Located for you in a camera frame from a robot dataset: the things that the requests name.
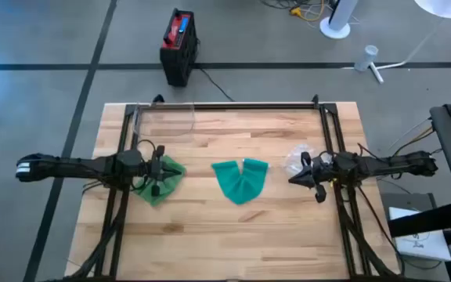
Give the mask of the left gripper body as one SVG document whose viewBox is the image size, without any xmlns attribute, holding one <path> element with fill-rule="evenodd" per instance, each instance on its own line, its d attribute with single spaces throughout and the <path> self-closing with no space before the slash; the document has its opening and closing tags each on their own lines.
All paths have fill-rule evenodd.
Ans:
<svg viewBox="0 0 451 282">
<path fill-rule="evenodd" d="M 164 155 L 164 146 L 158 145 L 153 152 L 150 161 L 150 172 L 146 177 L 146 188 L 150 189 L 152 197 L 160 195 L 160 187 L 157 185 L 158 179 L 161 178 L 161 157 Z"/>
</svg>

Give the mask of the clear plastic bag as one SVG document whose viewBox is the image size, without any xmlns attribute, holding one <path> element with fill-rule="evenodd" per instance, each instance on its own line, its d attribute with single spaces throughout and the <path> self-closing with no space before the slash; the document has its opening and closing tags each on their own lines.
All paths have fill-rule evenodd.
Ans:
<svg viewBox="0 0 451 282">
<path fill-rule="evenodd" d="M 316 157 L 322 154 L 323 152 L 326 152 L 326 151 L 323 152 L 316 151 L 313 147 L 305 143 L 296 145 L 295 148 L 285 157 L 283 163 L 283 169 L 289 178 L 302 170 L 301 154 L 304 151 L 309 152 L 311 157 Z M 327 154 L 330 156 L 331 158 L 330 162 L 332 164 L 333 162 L 332 155 L 330 153 Z"/>
</svg>

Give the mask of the white papers on shelf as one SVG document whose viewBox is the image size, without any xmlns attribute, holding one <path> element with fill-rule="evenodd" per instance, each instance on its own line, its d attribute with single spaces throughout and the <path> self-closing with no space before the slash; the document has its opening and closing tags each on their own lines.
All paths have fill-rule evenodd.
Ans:
<svg viewBox="0 0 451 282">
<path fill-rule="evenodd" d="M 441 230 L 395 237 L 394 242 L 401 255 L 451 262 L 449 247 Z"/>
</svg>

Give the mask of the red black battery box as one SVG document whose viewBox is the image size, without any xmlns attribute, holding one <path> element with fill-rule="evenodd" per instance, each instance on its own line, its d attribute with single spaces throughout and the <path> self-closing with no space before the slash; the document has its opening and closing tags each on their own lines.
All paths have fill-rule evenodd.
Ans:
<svg viewBox="0 0 451 282">
<path fill-rule="evenodd" d="M 193 12 L 174 8 L 160 47 L 160 61 L 169 85 L 187 86 L 197 46 Z"/>
</svg>

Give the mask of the teal elastic bandage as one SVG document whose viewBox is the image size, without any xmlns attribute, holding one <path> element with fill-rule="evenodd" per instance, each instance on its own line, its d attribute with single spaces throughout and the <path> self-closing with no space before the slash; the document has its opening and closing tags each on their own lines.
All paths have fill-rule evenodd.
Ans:
<svg viewBox="0 0 451 282">
<path fill-rule="evenodd" d="M 269 164 L 244 158 L 243 168 L 236 161 L 214 163 L 213 168 L 223 194 L 236 205 L 254 200 L 263 191 Z"/>
</svg>

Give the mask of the white cylinder stand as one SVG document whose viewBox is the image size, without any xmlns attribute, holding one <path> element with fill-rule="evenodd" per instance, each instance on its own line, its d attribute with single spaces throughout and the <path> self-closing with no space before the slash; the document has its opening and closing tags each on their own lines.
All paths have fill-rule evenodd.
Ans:
<svg viewBox="0 0 451 282">
<path fill-rule="evenodd" d="M 377 79 L 379 84 L 384 83 L 384 79 L 382 78 L 379 70 L 374 64 L 374 60 L 377 57 L 378 48 L 375 45 L 367 45 L 364 48 L 363 54 L 359 60 L 354 63 L 354 69 L 359 72 L 364 72 L 367 69 L 370 69 Z"/>
</svg>

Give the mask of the white fan stand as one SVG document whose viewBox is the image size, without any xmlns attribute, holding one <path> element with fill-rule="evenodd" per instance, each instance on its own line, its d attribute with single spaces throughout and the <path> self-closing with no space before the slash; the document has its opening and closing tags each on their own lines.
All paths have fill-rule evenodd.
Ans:
<svg viewBox="0 0 451 282">
<path fill-rule="evenodd" d="M 331 39 L 343 39 L 350 33 L 349 20 L 358 4 L 358 0 L 338 0 L 330 16 L 319 23 L 319 30 Z"/>
</svg>

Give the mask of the green cloth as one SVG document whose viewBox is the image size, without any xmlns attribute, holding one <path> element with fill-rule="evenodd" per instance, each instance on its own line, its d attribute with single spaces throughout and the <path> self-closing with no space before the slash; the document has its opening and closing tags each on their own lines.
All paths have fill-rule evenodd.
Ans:
<svg viewBox="0 0 451 282">
<path fill-rule="evenodd" d="M 182 181 L 182 178 L 186 174 L 186 168 L 174 161 L 169 156 L 163 156 L 161 160 L 167 165 L 168 168 L 178 171 L 177 175 L 164 178 L 162 181 L 155 181 L 153 179 L 141 179 L 132 188 L 132 192 L 148 202 L 152 207 L 156 207 L 166 200 L 177 188 Z M 157 185 L 159 187 L 159 194 L 154 196 L 152 188 Z"/>
</svg>

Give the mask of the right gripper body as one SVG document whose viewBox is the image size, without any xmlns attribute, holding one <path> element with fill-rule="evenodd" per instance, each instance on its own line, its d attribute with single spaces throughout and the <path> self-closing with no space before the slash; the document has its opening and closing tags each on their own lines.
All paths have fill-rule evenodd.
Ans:
<svg viewBox="0 0 451 282">
<path fill-rule="evenodd" d="M 315 198 L 318 203 L 323 203 L 327 198 L 327 192 L 321 182 L 328 181 L 331 177 L 330 160 L 331 158 L 326 152 L 316 157 L 311 157 L 307 151 L 301 154 L 302 167 L 310 166 L 312 168 L 311 177 L 306 179 L 312 178 L 314 180 L 315 186 L 313 188 L 316 189 Z"/>
</svg>

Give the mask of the white round panel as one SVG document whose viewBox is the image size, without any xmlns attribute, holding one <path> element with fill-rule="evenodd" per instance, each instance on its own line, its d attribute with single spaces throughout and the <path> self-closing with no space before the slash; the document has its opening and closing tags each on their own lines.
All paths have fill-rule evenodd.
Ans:
<svg viewBox="0 0 451 282">
<path fill-rule="evenodd" d="M 414 0 L 414 2 L 432 15 L 451 19 L 451 0 Z"/>
</svg>

